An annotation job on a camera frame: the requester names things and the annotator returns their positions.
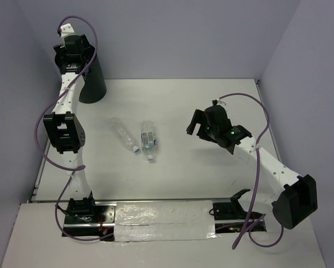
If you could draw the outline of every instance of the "cable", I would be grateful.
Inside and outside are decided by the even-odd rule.
[[[245,96],[245,97],[248,97],[248,98],[251,98],[253,99],[254,101],[256,101],[263,109],[265,115],[266,115],[266,121],[267,121],[267,124],[266,124],[266,127],[262,130],[262,132],[260,133],[260,135],[257,137],[256,139],[256,145],[260,142],[262,136],[266,133],[266,131],[269,129],[269,125],[270,125],[270,117],[269,117],[269,113],[265,107],[265,105],[263,105],[262,102],[260,102],[258,99],[256,99],[255,97],[249,95],[249,94],[245,94],[245,93],[231,93],[231,94],[227,94],[227,95],[224,95],[222,97],[220,97],[219,99],[224,99],[224,98],[227,98],[227,97],[231,97],[231,96]],[[238,246],[239,242],[241,241],[242,239],[242,236],[248,231],[249,232],[249,236],[251,238],[251,230],[254,226],[256,226],[256,224],[261,221],[261,219],[263,219],[265,217],[265,214],[263,214],[260,218],[258,218],[253,224],[251,224],[249,227],[247,227],[247,224],[249,222],[249,219],[251,217],[251,214],[252,214],[252,209],[253,209],[253,206],[254,206],[254,203],[255,203],[255,200],[256,200],[256,194],[257,194],[257,189],[258,189],[258,184],[259,184],[259,180],[260,180],[260,169],[261,169],[261,159],[260,159],[260,152],[259,152],[259,148],[256,146],[256,179],[255,179],[255,186],[254,186],[254,190],[253,190],[253,193],[252,193],[252,197],[251,197],[251,202],[250,202],[250,207],[249,207],[249,210],[247,212],[247,215],[246,215],[246,218],[245,218],[245,221],[244,221],[244,224],[241,228],[241,231],[238,235],[238,237],[235,239],[234,243],[233,243],[233,246],[232,246],[232,249],[236,249],[236,247]],[[258,246],[261,246],[261,247],[273,247],[275,246],[276,244],[278,244],[278,242],[282,239],[282,236],[283,236],[283,231],[284,231],[284,228],[282,226],[282,229],[281,229],[281,233],[280,233],[280,236],[279,238],[274,242],[272,243],[271,245],[261,245],[259,243],[257,243],[256,241],[253,240],[253,238],[251,238],[252,242],[254,242],[256,245]]]
[[[89,27],[90,29],[92,30],[93,34],[94,34],[94,41],[95,41],[95,50],[94,50],[94,53],[93,53],[93,56],[91,57],[90,61],[86,64],[86,66],[82,69],[82,71],[67,85],[65,91],[63,93],[61,93],[51,104],[48,105],[48,107],[46,107],[44,109],[44,111],[39,115],[38,117],[38,120],[35,124],[35,127],[34,127],[34,142],[35,142],[35,145],[38,149],[38,152],[41,154],[41,156],[46,160],[48,161],[51,165],[59,168],[59,169],[63,169],[63,170],[66,170],[66,171],[72,171],[70,177],[69,177],[69,180],[67,181],[65,187],[63,188],[59,198],[57,199],[56,201],[56,204],[55,204],[55,221],[56,221],[56,224],[58,226],[58,228],[60,229],[60,231],[66,235],[67,237],[70,237],[74,240],[78,240],[78,241],[83,241],[83,242],[90,242],[90,241],[97,241],[97,240],[101,240],[101,239],[104,239],[104,238],[107,238],[107,237],[110,237],[113,235],[113,233],[110,233],[106,236],[102,236],[102,237],[98,237],[98,238],[87,238],[87,239],[83,239],[83,238],[77,238],[77,237],[74,237],[68,233],[66,233],[64,231],[64,229],[62,228],[62,226],[60,225],[59,223],[59,219],[57,217],[57,211],[58,210],[61,210],[62,212],[63,209],[61,209],[61,207],[59,206],[59,202],[60,202],[60,199],[62,197],[62,195],[64,194],[66,188],[69,186],[71,180],[72,180],[72,176],[74,176],[75,172],[76,171],[80,171],[80,170],[83,170],[86,168],[85,165],[81,165],[81,166],[78,166],[78,167],[75,167],[75,168],[70,168],[70,167],[65,167],[65,166],[62,166],[62,165],[59,165],[58,163],[55,163],[54,161],[52,161],[45,153],[44,153],[44,150],[41,148],[40,144],[39,144],[39,141],[38,141],[38,128],[39,128],[39,124],[41,122],[41,120],[43,119],[45,113],[51,108],[53,107],[63,96],[65,96],[69,89],[71,88],[71,86],[89,69],[90,65],[93,63],[94,59],[96,58],[96,53],[97,53],[97,50],[98,50],[98,38],[97,38],[97,34],[95,32],[95,29],[93,28],[93,26],[90,24],[90,22],[88,22],[87,20],[85,20],[84,18],[80,17],[80,16],[67,16],[65,17],[64,19],[62,19],[62,21],[59,23],[58,25],[58,28],[57,28],[57,33],[60,34],[61,33],[61,30],[60,30],[60,27],[62,26],[62,24],[70,19],[70,18],[77,18],[78,20],[81,20],[83,22],[85,22]]]

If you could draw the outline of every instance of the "table surface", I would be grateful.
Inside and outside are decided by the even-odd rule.
[[[259,99],[252,79],[107,80],[107,89],[101,101],[79,103],[77,111],[86,132],[86,178],[96,200],[221,198],[253,187],[255,170],[217,144],[199,139],[199,127],[193,136],[186,134],[195,109],[206,109],[213,99],[235,92]],[[266,120],[255,101],[242,96],[224,101],[232,124],[243,125],[254,136],[261,133]],[[156,163],[123,147],[109,127],[112,117],[121,118],[139,144],[140,122],[154,122]],[[269,131],[262,146],[276,156]],[[48,156],[62,164],[52,146]],[[34,200],[56,200],[67,180],[64,171],[43,162]],[[259,191],[272,192],[264,180]]]
[[[242,92],[259,99],[253,80],[108,80],[107,88],[100,102],[78,105],[78,118],[86,132],[86,176],[96,199],[229,197],[242,188],[253,187],[255,170],[216,144],[186,134],[194,110],[211,106],[215,98]],[[258,104],[245,97],[230,97],[226,102],[234,125],[243,125],[255,136],[262,131],[265,115]],[[133,155],[119,143],[108,127],[113,116],[120,117],[136,138],[140,121],[155,122],[156,163],[147,163],[143,155]],[[276,155],[269,131],[262,145]],[[61,162],[54,148],[48,149],[49,157]],[[41,170],[35,200],[56,200],[67,175],[44,162]],[[259,191],[272,190],[261,180]],[[204,241],[86,245],[61,237],[53,210],[53,203],[21,206],[2,267],[79,268],[91,263],[101,267],[325,267],[309,219],[291,231],[286,230],[276,247],[257,247],[245,236],[233,251],[233,233]],[[260,243],[269,244],[278,238],[279,225],[273,215],[267,215],[265,223],[267,233],[253,236]]]

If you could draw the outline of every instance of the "plastic bottle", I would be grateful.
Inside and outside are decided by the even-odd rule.
[[[135,138],[129,133],[121,119],[117,117],[111,118],[110,125],[116,134],[120,137],[121,141],[127,149],[132,150],[134,153],[139,152],[139,147],[137,146]]]
[[[152,121],[141,123],[142,151],[149,162],[154,162],[156,154],[156,136],[154,134],[154,124]]]

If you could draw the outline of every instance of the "white bottle cap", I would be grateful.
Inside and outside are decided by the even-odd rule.
[[[137,145],[133,146],[132,151],[135,152],[135,153],[138,153],[139,152],[139,147]]]
[[[147,156],[147,160],[148,160],[149,162],[152,162],[152,161],[154,160],[153,155],[148,155],[148,156]]]

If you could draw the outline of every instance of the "gray wall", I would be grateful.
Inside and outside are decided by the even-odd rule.
[[[96,28],[105,78],[260,78],[299,0],[17,0],[53,59],[66,15]],[[80,33],[89,29],[73,22]]]
[[[334,267],[334,0],[302,0],[261,79],[283,160],[317,180],[311,217]]]
[[[0,0],[0,266],[41,161],[34,122],[58,93],[58,76],[34,35],[16,2]],[[39,136],[44,144],[46,136]]]

